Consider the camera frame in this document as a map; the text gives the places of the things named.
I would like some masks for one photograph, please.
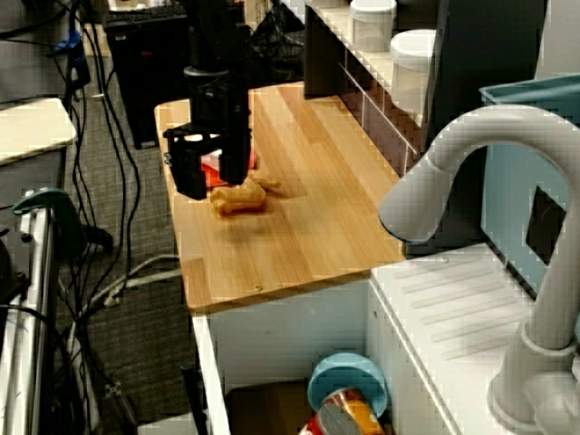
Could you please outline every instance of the faucet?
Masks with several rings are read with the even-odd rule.
[[[518,435],[577,435],[580,387],[572,363],[580,314],[580,130],[554,113],[523,105],[465,113],[440,132],[382,200],[379,219],[403,242],[428,240],[463,161],[473,151],[497,143],[523,145],[550,160],[564,175],[570,204],[534,310],[519,326],[489,385],[488,407],[499,423]]]

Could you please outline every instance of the white jar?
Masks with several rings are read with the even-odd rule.
[[[409,114],[423,114],[434,44],[434,30],[410,30],[392,38],[391,98]]]
[[[349,8],[351,41],[362,52],[386,52],[397,10],[395,0],[353,0]]]

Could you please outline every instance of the teal clamp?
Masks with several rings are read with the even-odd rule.
[[[12,212],[22,216],[39,208],[50,208],[56,217],[56,257],[73,260],[82,254],[87,247],[87,237],[69,195],[59,188],[43,188],[14,204]]]

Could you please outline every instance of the blue cup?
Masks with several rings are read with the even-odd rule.
[[[324,399],[344,388],[361,392],[377,417],[387,409],[384,375],[374,362],[356,353],[335,353],[320,361],[308,383],[308,401],[318,411]]]

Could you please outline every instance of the blue bin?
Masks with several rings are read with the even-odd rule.
[[[580,74],[489,86],[479,91],[485,105],[534,106],[580,126]],[[546,265],[526,243],[536,187],[567,210],[568,187],[551,162],[517,145],[488,147],[481,228],[537,292]]]

